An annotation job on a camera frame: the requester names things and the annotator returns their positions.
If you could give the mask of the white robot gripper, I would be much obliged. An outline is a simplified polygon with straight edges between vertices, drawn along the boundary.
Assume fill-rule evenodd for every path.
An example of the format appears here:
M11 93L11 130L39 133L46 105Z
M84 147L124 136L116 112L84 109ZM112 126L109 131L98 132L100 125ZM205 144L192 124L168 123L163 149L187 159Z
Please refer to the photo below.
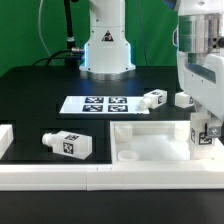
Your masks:
M178 51L177 71L181 89L216 116L207 122L207 136L220 137L224 121L224 55L207 54L198 65L189 63L188 54Z

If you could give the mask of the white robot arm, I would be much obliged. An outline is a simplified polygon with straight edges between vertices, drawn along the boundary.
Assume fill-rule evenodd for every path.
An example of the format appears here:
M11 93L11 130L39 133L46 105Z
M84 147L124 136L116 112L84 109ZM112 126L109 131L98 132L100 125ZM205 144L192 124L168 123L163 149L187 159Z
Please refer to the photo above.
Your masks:
M88 0L89 37L79 70L116 80L148 62L175 65L181 90L206 117L202 132L224 125L224 0Z

